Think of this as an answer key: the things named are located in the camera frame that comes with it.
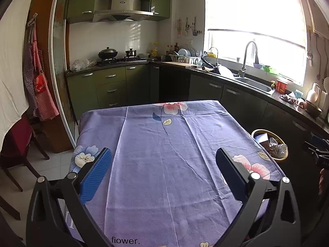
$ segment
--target chair leg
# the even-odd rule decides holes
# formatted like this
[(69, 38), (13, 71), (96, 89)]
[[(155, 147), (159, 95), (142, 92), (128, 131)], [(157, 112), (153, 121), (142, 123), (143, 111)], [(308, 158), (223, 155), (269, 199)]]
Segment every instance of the chair leg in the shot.
[(9, 172), (9, 170), (5, 166), (2, 166), (1, 164), (0, 164), (0, 167), (2, 168), (2, 170), (4, 171), (4, 173), (9, 177), (9, 179), (19, 188), (19, 190), (21, 192), (23, 192), (22, 187), (18, 184), (18, 182), (16, 181), (16, 179)]
[(24, 163), (24, 165), (37, 177), (39, 178), (40, 175), (39, 173), (33, 168), (33, 166), (31, 165), (31, 163), (29, 163), (29, 161), (27, 160), (26, 157), (23, 157), (22, 158), (22, 161)]
[(1, 196), (0, 196), (0, 207), (4, 209), (7, 213), (9, 213), (16, 220), (20, 220), (19, 212), (16, 209), (14, 209), (8, 202), (6, 202)]
[(38, 140), (34, 137), (34, 134), (32, 133), (31, 136), (31, 140), (34, 142), (34, 144), (36, 145), (37, 149), (41, 152), (41, 154), (46, 158), (46, 160), (49, 160), (49, 156), (47, 155), (47, 153), (42, 149), (42, 147), (40, 146)]

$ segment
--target tile floor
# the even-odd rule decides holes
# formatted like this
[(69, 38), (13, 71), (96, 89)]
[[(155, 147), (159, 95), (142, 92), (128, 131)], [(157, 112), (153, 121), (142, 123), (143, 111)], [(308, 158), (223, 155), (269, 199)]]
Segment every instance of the tile floor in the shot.
[[(64, 178), (67, 175), (72, 153), (73, 150), (57, 154), (47, 152), (50, 159), (45, 160), (44, 156), (42, 156), (37, 150), (36, 146), (31, 143), (28, 152), (28, 160), (40, 175), (45, 176), (48, 180), (55, 180)], [(12, 207), (20, 212), (21, 220), (15, 220), (1, 208), (0, 211), (16, 235), (23, 238), (25, 242), (27, 211), (37, 179), (30, 170), (23, 165), (12, 167), (9, 171), (20, 184), (23, 192), (20, 192), (14, 183), (11, 182), (11, 180), (0, 169), (0, 195)], [(64, 208), (63, 200), (60, 201), (60, 206), (62, 209)]]

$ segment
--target floral tablecloth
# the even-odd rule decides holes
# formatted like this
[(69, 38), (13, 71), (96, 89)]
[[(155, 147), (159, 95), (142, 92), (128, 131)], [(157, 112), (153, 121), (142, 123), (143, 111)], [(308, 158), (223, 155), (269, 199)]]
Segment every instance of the floral tablecloth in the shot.
[[(212, 100), (86, 112), (70, 171), (93, 161), (103, 147), (112, 151), (112, 168), (86, 206), (114, 246), (214, 245), (242, 205), (216, 165), (220, 147), (265, 179), (283, 176)], [(81, 240), (66, 209), (64, 217)]]

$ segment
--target metal screw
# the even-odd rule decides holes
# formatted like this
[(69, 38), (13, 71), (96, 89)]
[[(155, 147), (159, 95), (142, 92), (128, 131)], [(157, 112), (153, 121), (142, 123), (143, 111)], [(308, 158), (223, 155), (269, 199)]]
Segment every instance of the metal screw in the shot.
[(75, 172), (70, 172), (70, 173), (68, 173), (68, 175), (66, 177), (68, 179), (74, 179), (77, 177), (77, 174)]
[(44, 182), (44, 176), (40, 176), (39, 178), (38, 178), (38, 180), (37, 180), (39, 183), (42, 183), (42, 182)]
[(253, 173), (251, 173), (251, 177), (253, 178), (253, 179), (260, 179), (260, 175), (259, 175), (259, 173), (257, 173), (257, 172), (253, 172)]
[(284, 177), (282, 178), (282, 181), (283, 181), (284, 183), (286, 183), (286, 184), (288, 184), (288, 183), (290, 182), (289, 178), (286, 177), (286, 176), (284, 176)]

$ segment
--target yellow leaf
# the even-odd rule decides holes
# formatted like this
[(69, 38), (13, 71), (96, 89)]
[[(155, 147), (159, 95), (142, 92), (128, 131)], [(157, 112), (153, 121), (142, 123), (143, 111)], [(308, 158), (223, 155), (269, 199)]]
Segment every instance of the yellow leaf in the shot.
[(167, 119), (163, 122), (163, 125), (169, 125), (171, 124), (171, 119)]
[(263, 160), (270, 161), (270, 158), (267, 157), (267, 155), (265, 153), (263, 153), (263, 152), (257, 152), (257, 153)]

